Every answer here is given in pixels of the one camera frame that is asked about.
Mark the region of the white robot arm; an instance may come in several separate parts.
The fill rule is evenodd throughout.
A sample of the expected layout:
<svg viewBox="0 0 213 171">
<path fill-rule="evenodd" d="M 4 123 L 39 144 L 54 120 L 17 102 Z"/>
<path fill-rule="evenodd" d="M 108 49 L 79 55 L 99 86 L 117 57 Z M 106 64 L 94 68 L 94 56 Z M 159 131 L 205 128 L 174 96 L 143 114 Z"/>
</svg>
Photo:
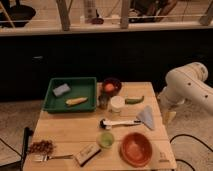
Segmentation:
<svg viewBox="0 0 213 171">
<path fill-rule="evenodd" d="M 162 106 L 169 109 L 188 99 L 213 115 L 213 88 L 205 84 L 207 77 L 207 67 L 200 62 L 170 70 L 165 76 L 166 87 L 160 93 Z"/>
</svg>

